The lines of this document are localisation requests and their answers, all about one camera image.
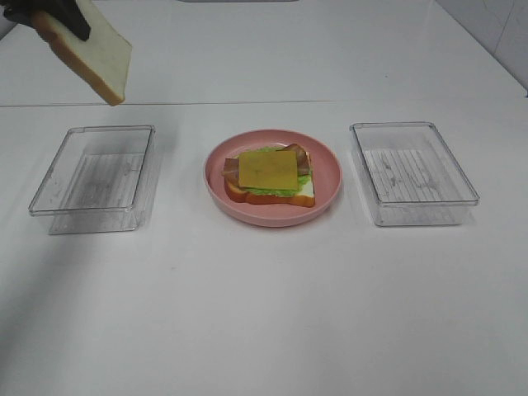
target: cheese slice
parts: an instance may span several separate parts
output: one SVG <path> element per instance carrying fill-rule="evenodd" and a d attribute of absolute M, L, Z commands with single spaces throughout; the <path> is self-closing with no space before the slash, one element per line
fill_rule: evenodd
<path fill-rule="evenodd" d="M 297 157 L 293 151 L 246 151 L 238 156 L 238 184 L 269 190 L 296 190 Z"/>

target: table surface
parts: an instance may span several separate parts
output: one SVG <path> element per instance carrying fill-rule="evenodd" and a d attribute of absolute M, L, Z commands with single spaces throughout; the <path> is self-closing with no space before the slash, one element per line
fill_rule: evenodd
<path fill-rule="evenodd" d="M 131 104 L 526 95 L 433 0 L 97 5 L 134 46 Z M 26 26 L 0 70 L 0 106 L 101 103 Z"/>
<path fill-rule="evenodd" d="M 51 106 L 0 118 L 0 394 L 527 394 L 525 101 Z M 348 126 L 395 120 L 436 124 L 481 195 L 468 224 L 372 224 Z M 47 236 L 27 206 L 66 130 L 122 124 L 157 128 L 150 221 Z M 335 151 L 344 185 L 328 211 L 264 229 L 215 206 L 206 156 L 256 128 Z"/>

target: bread slice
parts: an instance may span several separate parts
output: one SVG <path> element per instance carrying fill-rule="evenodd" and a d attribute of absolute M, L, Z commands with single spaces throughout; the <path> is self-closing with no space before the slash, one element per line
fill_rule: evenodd
<path fill-rule="evenodd" d="M 92 28 L 87 41 L 44 11 L 31 15 L 31 23 L 51 50 L 111 106 L 125 100 L 132 45 L 105 19 L 91 0 L 76 0 Z"/>
<path fill-rule="evenodd" d="M 224 179 L 224 185 L 228 197 L 235 202 L 247 202 L 254 205 L 290 204 L 307 208 L 315 205 L 314 184 L 311 178 L 294 196 L 257 195 L 235 186 L 226 179 Z"/>

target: clear plastic container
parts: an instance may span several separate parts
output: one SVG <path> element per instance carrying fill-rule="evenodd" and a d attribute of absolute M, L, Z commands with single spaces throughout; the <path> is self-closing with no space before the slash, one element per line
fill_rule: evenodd
<path fill-rule="evenodd" d="M 71 129 L 30 215 L 49 234 L 134 230 L 152 206 L 157 171 L 151 125 Z"/>
<path fill-rule="evenodd" d="M 354 124 L 354 162 L 379 226 L 462 224 L 479 195 L 429 122 Z"/>

